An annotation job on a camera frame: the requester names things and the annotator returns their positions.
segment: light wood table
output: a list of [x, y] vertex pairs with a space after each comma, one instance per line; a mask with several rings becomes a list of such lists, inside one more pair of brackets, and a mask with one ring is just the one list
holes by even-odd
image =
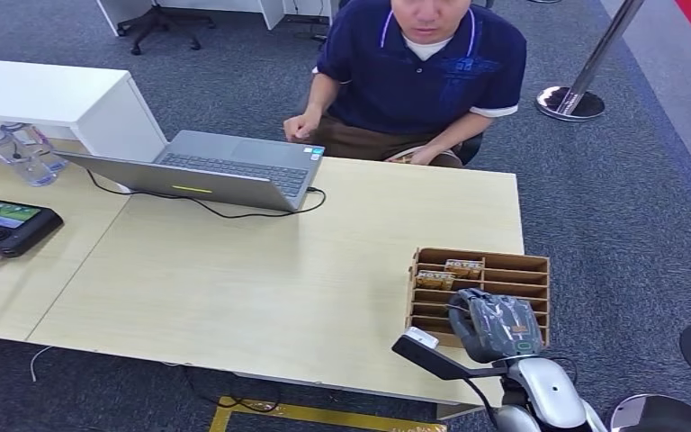
[[[390, 347], [416, 248], [523, 253], [515, 176], [325, 157], [314, 185], [325, 205], [280, 219], [223, 220], [191, 202], [132, 197], [27, 340], [479, 405], [464, 383]], [[103, 225], [89, 216], [67, 218]], [[498, 404], [498, 380], [480, 384]]]
[[23, 341], [127, 198], [97, 192], [85, 171], [75, 166], [69, 166], [52, 185], [31, 187], [0, 164], [0, 199], [50, 207], [65, 220], [65, 226], [28, 254], [0, 262], [0, 338]]

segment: man's hand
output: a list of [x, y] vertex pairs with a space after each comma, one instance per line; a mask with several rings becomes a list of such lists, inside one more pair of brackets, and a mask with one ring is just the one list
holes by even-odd
[[412, 155], [412, 160], [409, 163], [412, 165], [430, 165], [430, 162], [443, 152], [443, 148], [425, 145]]
[[284, 121], [284, 136], [288, 141], [305, 140], [319, 126], [320, 120], [320, 113], [306, 110], [303, 114]]

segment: laptop keyboard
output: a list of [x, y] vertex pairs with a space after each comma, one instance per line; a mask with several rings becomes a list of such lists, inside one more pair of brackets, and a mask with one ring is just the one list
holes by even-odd
[[202, 171], [232, 174], [235, 176], [267, 178], [271, 180], [285, 196], [290, 197], [298, 195], [298, 191], [300, 191], [303, 186], [303, 181], [309, 174], [307, 169], [248, 164], [233, 160], [209, 159], [206, 157], [181, 155], [178, 153], [166, 154], [159, 164], [169, 167], [201, 169]]

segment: laptop lid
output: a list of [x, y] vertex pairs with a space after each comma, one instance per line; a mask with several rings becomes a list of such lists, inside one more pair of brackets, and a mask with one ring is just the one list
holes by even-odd
[[133, 191], [188, 196], [199, 200], [283, 212], [296, 210], [282, 192], [264, 178], [211, 173], [65, 151], [55, 153]]

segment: small box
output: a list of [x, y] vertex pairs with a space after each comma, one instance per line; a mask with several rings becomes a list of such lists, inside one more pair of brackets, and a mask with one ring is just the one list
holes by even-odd
[[418, 288], [449, 291], [452, 289], [453, 283], [454, 273], [433, 270], [420, 270], [417, 273]]
[[444, 271], [454, 273], [464, 279], [478, 279], [483, 268], [481, 261], [468, 261], [465, 259], [447, 259]]

